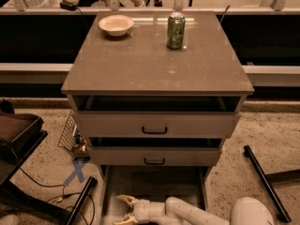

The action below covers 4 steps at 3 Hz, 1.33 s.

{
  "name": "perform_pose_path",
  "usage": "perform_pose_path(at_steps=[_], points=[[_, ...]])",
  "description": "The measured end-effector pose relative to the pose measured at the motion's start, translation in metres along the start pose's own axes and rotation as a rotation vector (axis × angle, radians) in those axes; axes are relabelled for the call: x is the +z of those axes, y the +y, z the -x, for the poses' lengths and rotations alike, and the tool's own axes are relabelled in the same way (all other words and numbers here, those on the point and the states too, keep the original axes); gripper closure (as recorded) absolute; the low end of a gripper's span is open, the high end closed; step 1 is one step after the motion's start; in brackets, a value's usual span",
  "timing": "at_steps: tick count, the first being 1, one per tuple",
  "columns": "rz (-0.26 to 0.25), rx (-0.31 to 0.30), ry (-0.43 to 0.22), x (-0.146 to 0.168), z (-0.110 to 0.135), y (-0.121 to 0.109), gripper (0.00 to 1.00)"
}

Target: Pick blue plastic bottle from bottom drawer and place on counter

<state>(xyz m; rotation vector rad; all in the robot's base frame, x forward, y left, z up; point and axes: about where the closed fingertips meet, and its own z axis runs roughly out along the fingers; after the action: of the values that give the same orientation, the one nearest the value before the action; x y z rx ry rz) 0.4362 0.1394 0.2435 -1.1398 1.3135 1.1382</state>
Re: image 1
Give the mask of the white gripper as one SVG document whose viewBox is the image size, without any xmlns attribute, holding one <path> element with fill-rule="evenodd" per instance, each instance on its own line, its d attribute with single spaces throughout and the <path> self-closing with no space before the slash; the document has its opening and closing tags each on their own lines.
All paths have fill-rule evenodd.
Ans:
<svg viewBox="0 0 300 225">
<path fill-rule="evenodd" d="M 129 195 L 118 195 L 117 199 L 133 208 L 132 215 L 125 215 L 120 221 L 113 225 L 137 225 L 156 223 L 166 225 L 166 205 L 164 202 L 150 202 L 148 200 L 137 200 Z"/>
</svg>

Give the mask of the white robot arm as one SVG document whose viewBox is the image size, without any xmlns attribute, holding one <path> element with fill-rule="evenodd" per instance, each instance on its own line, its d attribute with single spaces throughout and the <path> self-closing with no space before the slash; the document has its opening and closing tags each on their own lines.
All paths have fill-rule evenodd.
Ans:
<svg viewBox="0 0 300 225">
<path fill-rule="evenodd" d="M 118 195 L 132 211 L 114 225 L 275 225 L 266 206 L 251 197 L 237 200 L 230 220 L 217 217 L 181 199 L 169 197 L 166 202 L 150 202 L 129 195 Z"/>
</svg>

